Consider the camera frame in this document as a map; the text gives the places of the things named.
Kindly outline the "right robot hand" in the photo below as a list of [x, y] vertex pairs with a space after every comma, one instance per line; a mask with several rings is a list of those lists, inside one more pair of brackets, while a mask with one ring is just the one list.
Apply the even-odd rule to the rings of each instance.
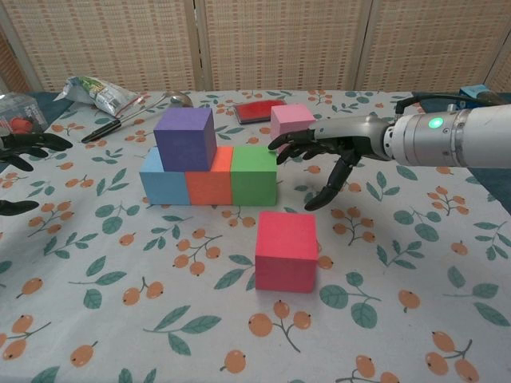
[[304, 206], [306, 211], [315, 211], [328, 205], [338, 195], [363, 157], [380, 161], [392, 159], [384, 143], [391, 127], [392, 124], [374, 115], [318, 120], [304, 130], [277, 136], [268, 148], [283, 149], [276, 159], [277, 164], [299, 156], [303, 160], [322, 154], [339, 157], [326, 185]]

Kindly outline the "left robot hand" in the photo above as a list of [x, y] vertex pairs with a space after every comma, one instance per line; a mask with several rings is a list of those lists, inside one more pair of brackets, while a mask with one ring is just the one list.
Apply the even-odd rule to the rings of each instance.
[[[71, 142], [53, 133], [10, 133], [1, 137], [1, 162], [13, 165], [24, 172], [32, 172], [33, 166], [22, 159], [21, 154], [46, 158], [49, 155], [46, 149], [64, 152], [72, 147]], [[39, 203], [32, 200], [10, 202], [2, 199], [1, 216], [21, 215], [37, 207]]]

